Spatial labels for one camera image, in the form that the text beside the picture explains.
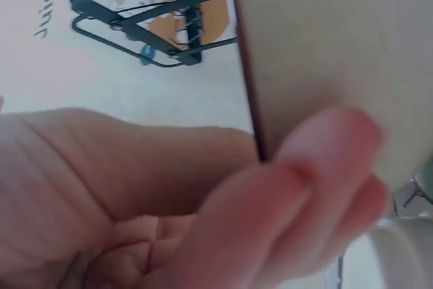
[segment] metal stand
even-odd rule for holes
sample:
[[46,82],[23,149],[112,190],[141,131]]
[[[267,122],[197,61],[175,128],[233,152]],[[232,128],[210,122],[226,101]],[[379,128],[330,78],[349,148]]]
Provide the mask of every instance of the metal stand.
[[[202,33],[202,18],[200,12],[200,4],[210,0],[173,0],[160,3],[151,3],[130,7],[122,10],[111,10],[102,5],[98,0],[70,0],[72,10],[79,14],[72,21],[72,29],[86,37],[102,42],[114,49],[132,55],[145,62],[155,64],[163,68],[171,68],[175,66],[199,64],[202,62],[202,52],[207,49],[221,47],[224,45],[237,42],[237,38],[226,39],[214,42],[207,45],[202,45],[200,35]],[[122,13],[131,10],[139,10],[138,14],[131,17],[124,17]],[[175,15],[183,15],[185,18],[185,27],[187,32],[188,42],[180,47],[175,47],[173,44],[162,39],[158,35],[150,32],[148,29],[139,24],[163,14],[174,13]],[[129,39],[142,41],[147,46],[165,53],[168,57],[178,61],[175,64],[162,64],[153,61],[152,59],[142,56],[140,53],[135,53],[122,45],[116,44],[113,41],[107,40],[99,35],[96,35],[88,30],[83,30],[78,26],[78,23],[83,20],[99,20],[107,24],[112,30],[122,31]]]

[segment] beige cardboard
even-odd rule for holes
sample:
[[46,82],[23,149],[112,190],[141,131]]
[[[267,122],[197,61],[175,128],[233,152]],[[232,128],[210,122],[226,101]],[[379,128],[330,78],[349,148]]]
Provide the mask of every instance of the beige cardboard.
[[393,189],[433,151],[433,0],[235,0],[259,139],[329,105],[382,126],[375,172]]

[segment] palm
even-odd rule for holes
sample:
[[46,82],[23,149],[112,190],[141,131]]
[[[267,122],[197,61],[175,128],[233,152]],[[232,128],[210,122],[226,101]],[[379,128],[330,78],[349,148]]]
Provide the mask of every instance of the palm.
[[[348,108],[308,119],[266,165],[239,131],[80,110],[0,116],[0,281],[261,289],[298,277],[383,213],[386,188],[370,174],[379,144]],[[182,217],[200,207],[193,225]]]

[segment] cartoon illustration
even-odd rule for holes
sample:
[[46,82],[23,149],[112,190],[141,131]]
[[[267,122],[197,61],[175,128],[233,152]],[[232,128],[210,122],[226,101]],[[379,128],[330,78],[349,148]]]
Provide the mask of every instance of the cartoon illustration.
[[[159,4],[175,0],[112,0],[110,9],[119,12],[124,17],[137,15],[152,7],[140,7],[151,4]],[[200,5],[203,29],[200,35],[201,44],[206,45],[217,40],[229,25],[229,15],[226,0],[212,0]],[[187,32],[185,17],[181,12],[167,13],[140,24],[150,32],[158,35],[179,49],[187,49]],[[138,41],[131,35],[126,38],[130,41]],[[153,59],[155,49],[145,45],[141,54],[145,58]]]
[[[236,37],[231,37],[226,39],[228,43],[215,42],[223,35],[231,32],[231,29],[228,28],[229,14],[226,0],[208,0],[203,3],[185,4],[190,7],[137,22],[138,26],[149,32],[147,34],[148,39],[145,33],[143,33],[144,39],[141,37],[137,39],[135,35],[126,35],[121,32],[121,28],[115,26],[114,20],[118,17],[113,18],[115,17],[113,13],[127,19],[157,7],[170,8],[171,6],[168,4],[173,1],[178,0],[70,0],[72,10],[79,15],[73,19],[72,29],[85,37],[95,39],[126,54],[135,57],[139,54],[143,65],[153,63],[165,68],[202,62],[201,56],[196,56],[191,52],[174,60],[172,58],[173,48],[167,47],[166,43],[181,51],[188,50],[189,46],[194,46],[195,51],[201,53],[205,49],[212,49],[237,41]],[[109,9],[111,13],[99,10],[100,5]],[[152,38],[151,33],[159,37],[160,40],[155,37]]]

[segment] finger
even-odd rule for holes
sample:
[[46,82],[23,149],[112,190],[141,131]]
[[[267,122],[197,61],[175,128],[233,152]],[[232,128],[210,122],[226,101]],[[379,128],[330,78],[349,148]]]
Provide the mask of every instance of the finger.
[[85,110],[18,117],[115,221],[194,213],[222,179],[256,162],[251,136],[231,129],[141,127]]
[[168,265],[181,242],[181,239],[157,240],[153,242],[147,270],[153,271]]
[[324,268],[333,258],[344,253],[350,242],[384,216],[388,203],[388,188],[375,175],[370,175],[355,194],[331,241],[327,243],[326,249],[315,261],[310,272]]
[[[168,266],[167,288],[250,288],[272,242],[309,194],[309,185],[283,166],[229,178],[206,201]],[[165,287],[144,282],[140,288]]]
[[196,220],[195,215],[179,217],[161,217],[158,222],[156,239],[172,240],[182,238]]
[[276,161],[311,180],[314,192],[301,216],[272,247],[259,283],[298,276],[318,257],[367,179],[381,138],[377,125],[351,108],[324,110],[288,137]]
[[150,249],[150,242],[138,242],[105,252],[90,266],[84,288],[132,288],[147,272]]

